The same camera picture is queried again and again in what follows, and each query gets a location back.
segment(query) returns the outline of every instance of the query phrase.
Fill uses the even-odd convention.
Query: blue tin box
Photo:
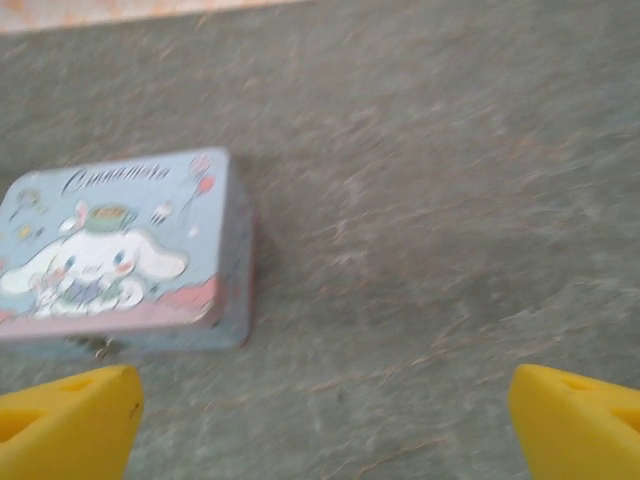
[[[29,173],[0,225],[1,344],[102,358],[248,338],[255,215],[223,149]]]

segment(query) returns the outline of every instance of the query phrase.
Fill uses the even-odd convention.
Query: yellow plastic object
[[[640,391],[522,365],[509,408],[534,480],[640,479]]]
[[[0,480],[121,480],[142,410],[129,366],[0,396]]]

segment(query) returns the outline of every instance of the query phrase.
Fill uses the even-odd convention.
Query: white puppy character
[[[176,278],[186,269],[187,257],[164,249],[143,229],[127,230],[133,219],[135,215],[122,207],[87,212],[79,202],[76,216],[60,227],[62,232],[79,230],[6,272],[0,289],[10,295],[36,293],[38,317],[134,307],[145,292],[137,276],[156,282]]]

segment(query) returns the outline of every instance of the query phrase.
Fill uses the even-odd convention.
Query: box lid
[[[0,341],[203,318],[228,169],[209,148],[18,179],[0,206]]]

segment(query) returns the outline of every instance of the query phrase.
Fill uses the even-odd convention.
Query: gray floor
[[[225,145],[242,350],[129,358],[130,479],[528,478],[538,362],[640,387],[640,3],[323,0],[0,40],[0,162]],[[0,355],[2,391],[95,366]]]

